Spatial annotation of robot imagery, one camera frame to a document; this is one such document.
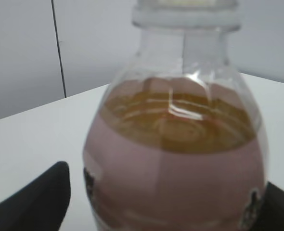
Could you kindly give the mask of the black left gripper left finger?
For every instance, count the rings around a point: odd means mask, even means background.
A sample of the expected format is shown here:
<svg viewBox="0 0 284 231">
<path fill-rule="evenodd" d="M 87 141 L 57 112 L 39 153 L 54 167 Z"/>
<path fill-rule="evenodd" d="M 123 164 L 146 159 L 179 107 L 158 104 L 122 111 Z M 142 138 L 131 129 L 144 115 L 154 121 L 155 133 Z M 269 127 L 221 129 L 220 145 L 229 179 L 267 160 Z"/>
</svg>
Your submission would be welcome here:
<svg viewBox="0 0 284 231">
<path fill-rule="evenodd" d="M 58 231 L 70 198 L 68 163 L 57 162 L 0 203 L 0 231 Z"/>
</svg>

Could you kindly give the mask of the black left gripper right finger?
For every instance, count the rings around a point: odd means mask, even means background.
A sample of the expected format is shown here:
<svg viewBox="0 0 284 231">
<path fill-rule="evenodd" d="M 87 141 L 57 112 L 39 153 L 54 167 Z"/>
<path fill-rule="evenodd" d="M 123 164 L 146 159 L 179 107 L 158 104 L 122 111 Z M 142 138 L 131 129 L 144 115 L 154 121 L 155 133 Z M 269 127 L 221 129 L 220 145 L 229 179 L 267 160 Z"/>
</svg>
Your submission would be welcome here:
<svg viewBox="0 0 284 231">
<path fill-rule="evenodd" d="M 269 183 L 265 203 L 257 221 L 258 231 L 284 231 L 284 191 Z"/>
</svg>

